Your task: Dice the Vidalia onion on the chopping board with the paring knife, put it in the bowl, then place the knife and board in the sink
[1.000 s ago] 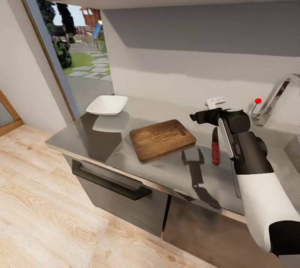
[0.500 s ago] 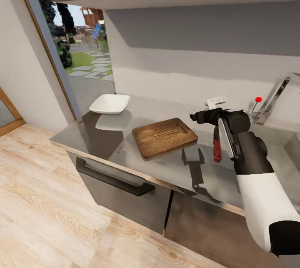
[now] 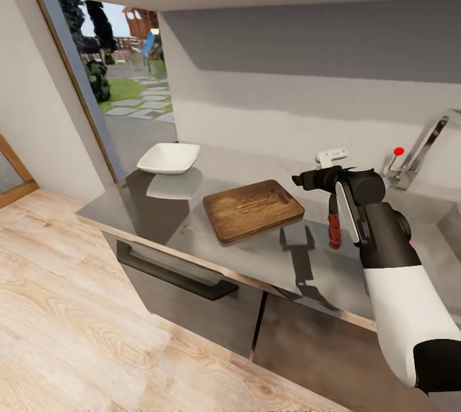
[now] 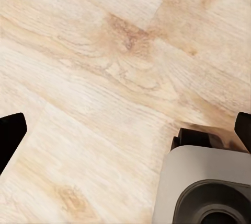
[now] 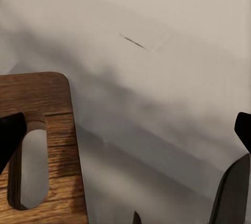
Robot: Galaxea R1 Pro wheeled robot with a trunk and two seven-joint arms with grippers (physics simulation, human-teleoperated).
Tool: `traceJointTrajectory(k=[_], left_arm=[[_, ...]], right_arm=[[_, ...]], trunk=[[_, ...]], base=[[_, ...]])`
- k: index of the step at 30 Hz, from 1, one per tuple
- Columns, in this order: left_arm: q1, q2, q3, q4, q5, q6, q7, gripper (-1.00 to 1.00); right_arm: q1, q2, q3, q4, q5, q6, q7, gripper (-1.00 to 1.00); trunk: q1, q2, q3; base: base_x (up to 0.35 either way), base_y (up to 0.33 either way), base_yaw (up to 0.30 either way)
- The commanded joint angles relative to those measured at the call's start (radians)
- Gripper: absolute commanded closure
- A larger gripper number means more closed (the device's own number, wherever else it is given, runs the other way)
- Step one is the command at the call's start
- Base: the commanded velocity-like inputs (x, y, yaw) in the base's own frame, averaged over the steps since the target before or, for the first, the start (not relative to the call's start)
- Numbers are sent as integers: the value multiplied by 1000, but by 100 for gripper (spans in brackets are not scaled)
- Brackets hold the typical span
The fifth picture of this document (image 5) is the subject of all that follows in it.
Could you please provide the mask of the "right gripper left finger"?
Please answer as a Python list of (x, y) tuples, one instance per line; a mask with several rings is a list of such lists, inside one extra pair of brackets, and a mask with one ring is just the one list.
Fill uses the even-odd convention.
[(21, 112), (0, 118), (0, 174), (26, 134), (26, 124)]

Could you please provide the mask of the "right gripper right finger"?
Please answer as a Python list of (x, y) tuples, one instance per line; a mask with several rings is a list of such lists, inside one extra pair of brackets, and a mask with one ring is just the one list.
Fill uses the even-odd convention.
[(251, 114), (240, 112), (236, 118), (234, 130), (251, 154)]

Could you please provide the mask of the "parer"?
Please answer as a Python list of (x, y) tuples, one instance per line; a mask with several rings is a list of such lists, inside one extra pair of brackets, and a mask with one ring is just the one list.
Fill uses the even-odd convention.
[(246, 154), (232, 167), (225, 182), (215, 224), (244, 224), (251, 154)]

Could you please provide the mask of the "cutting board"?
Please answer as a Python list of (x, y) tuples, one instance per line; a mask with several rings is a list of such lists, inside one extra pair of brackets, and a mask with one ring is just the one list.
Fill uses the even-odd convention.
[(30, 210), (15, 206), (17, 150), (0, 174), (0, 224), (89, 224), (70, 85), (59, 72), (0, 75), (0, 118), (23, 113), (46, 124), (49, 191)]

